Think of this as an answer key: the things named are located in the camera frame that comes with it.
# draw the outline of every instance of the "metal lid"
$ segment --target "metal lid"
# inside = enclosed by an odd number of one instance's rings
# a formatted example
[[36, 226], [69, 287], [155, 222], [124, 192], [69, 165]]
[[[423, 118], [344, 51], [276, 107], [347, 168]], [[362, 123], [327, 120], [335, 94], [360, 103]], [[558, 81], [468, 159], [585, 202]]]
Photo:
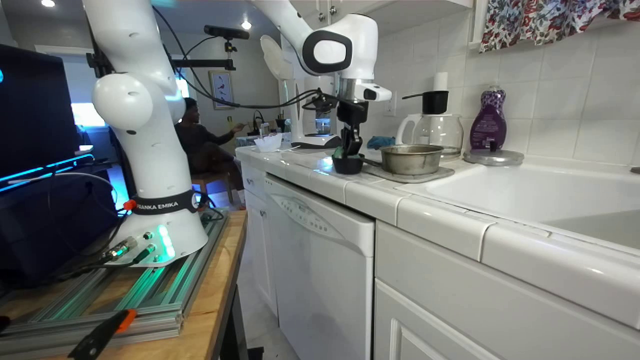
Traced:
[[478, 149], [464, 153], [463, 158], [469, 163], [488, 165], [492, 167], [508, 167], [522, 164], [524, 155], [521, 152], [509, 150]]

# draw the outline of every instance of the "tile backsplash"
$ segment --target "tile backsplash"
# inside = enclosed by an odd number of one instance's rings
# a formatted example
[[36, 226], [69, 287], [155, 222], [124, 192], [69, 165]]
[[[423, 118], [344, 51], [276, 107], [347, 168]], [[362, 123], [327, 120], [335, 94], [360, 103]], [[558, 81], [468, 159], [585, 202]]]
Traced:
[[467, 45], [471, 18], [461, 12], [380, 38], [376, 83], [393, 91], [396, 115], [371, 103], [365, 140], [395, 136], [407, 114], [420, 112], [419, 97], [400, 98], [432, 90], [435, 73], [446, 71], [449, 112], [462, 115], [465, 146], [480, 94], [498, 81], [507, 92], [505, 149], [640, 165], [640, 23], [478, 54]]

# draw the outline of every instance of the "dish soap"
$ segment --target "dish soap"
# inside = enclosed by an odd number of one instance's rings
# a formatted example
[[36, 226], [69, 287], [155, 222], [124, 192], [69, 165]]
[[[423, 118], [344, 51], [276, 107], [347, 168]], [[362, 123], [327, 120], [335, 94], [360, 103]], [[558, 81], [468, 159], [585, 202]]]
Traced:
[[498, 84], [489, 86], [482, 93], [481, 109], [469, 136], [471, 149], [487, 149], [491, 142], [495, 142], [498, 149], [502, 148], [507, 137], [507, 122], [502, 111], [506, 97], [506, 92]]

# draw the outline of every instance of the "kitchen sink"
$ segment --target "kitchen sink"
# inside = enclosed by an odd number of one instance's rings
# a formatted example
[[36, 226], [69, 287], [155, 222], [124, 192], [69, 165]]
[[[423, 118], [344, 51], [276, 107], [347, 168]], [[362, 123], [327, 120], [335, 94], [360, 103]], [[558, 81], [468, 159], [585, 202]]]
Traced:
[[397, 189], [524, 224], [548, 225], [640, 249], [640, 176], [623, 167], [613, 169], [526, 162], [518, 167], [470, 164], [451, 177]]

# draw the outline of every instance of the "stainless steel pot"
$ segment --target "stainless steel pot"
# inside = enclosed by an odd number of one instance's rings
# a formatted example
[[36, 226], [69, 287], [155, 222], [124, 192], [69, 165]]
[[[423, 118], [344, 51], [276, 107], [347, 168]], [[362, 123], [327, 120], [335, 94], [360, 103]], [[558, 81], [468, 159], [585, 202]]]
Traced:
[[431, 174], [440, 167], [443, 149], [442, 146], [419, 143], [381, 147], [382, 170], [399, 175]]

